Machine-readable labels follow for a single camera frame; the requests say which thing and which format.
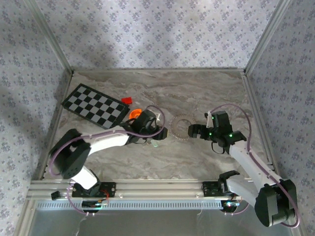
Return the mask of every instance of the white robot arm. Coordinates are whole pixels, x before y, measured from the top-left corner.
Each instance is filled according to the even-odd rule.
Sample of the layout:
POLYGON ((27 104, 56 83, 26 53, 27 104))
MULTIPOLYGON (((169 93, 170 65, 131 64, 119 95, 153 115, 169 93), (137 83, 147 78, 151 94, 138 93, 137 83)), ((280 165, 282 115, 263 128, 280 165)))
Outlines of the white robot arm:
POLYGON ((267 227, 297 215, 294 183, 289 179, 283 180, 268 168, 251 149, 246 137, 240 131, 232 130, 226 112, 207 113, 205 116, 208 118, 207 125, 191 125, 189 136, 218 143, 223 148, 223 152, 227 152, 241 164, 252 182, 245 180, 237 171, 230 171, 221 174, 217 184, 204 182, 204 194, 219 192, 223 195, 241 196, 254 207, 260 222, 267 227), (213 127, 210 127, 209 120, 213 121, 213 127))
POLYGON ((49 171, 52 175, 74 180, 91 197, 98 192, 100 181, 84 166, 87 157, 106 148, 136 143, 140 138, 165 139, 168 131, 164 125, 158 126, 156 119, 155 113, 144 110, 132 123, 123 123, 96 134, 84 135, 70 129, 50 151, 52 159, 49 171), (52 172, 53 164, 60 173, 52 172))

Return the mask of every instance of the floral wallpaper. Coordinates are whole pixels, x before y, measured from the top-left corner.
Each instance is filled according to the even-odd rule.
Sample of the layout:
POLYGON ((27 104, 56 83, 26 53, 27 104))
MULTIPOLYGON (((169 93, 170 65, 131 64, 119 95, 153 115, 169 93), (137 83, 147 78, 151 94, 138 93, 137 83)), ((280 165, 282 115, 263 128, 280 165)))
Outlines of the floral wallpaper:
POLYGON ((38 0, 76 69, 244 68, 279 0, 38 0))
POLYGON ((315 2, 294 0, 250 75, 282 174, 315 235, 315 2))
POLYGON ((13 235, 69 76, 23 1, 0 1, 0 235, 13 235))

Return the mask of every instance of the checkerboard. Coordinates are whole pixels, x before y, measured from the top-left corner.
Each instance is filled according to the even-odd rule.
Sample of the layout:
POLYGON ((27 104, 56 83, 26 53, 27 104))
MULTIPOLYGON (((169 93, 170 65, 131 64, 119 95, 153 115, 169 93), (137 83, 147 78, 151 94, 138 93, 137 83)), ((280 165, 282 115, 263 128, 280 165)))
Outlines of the checkerboard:
POLYGON ((122 122, 129 105, 80 84, 62 103, 63 107, 105 129, 122 122))

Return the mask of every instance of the red wire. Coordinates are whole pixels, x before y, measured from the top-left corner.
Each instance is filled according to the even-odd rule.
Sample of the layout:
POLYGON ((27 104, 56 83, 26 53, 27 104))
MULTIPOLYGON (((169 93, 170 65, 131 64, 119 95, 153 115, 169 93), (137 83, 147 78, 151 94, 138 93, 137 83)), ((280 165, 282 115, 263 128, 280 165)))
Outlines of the red wire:
POLYGON ((103 192, 106 194, 106 200, 107 200, 107 205, 109 204, 109 193, 106 190, 100 190, 100 192, 103 192))

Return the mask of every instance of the marble surface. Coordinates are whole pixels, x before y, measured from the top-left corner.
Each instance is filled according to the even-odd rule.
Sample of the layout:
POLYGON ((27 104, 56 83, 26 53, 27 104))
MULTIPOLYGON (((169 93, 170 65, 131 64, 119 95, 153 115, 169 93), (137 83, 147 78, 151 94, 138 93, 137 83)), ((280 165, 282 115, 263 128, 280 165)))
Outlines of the marble surface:
MULTIPOLYGON (((166 116, 166 127, 180 114, 192 115, 205 124, 204 113, 214 107, 235 103, 249 114, 253 124, 252 147, 266 160, 260 142, 251 106, 243 88, 239 72, 213 71, 124 71, 74 73, 68 93, 80 83, 88 85, 116 99, 131 96, 130 109, 144 109, 155 104, 166 116)), ((245 136, 249 129, 244 115, 234 107, 226 107, 233 130, 245 136)), ((63 110, 55 136, 55 143, 72 128, 83 133, 94 133, 101 128, 63 110)), ((219 155, 211 150, 211 143, 201 139, 181 141, 171 133, 158 141, 158 147, 150 142, 112 147, 90 155, 86 166, 103 179, 216 179, 219 174, 237 170, 246 175, 242 167, 227 154, 219 155)), ((45 178, 52 178, 46 172, 45 178)))

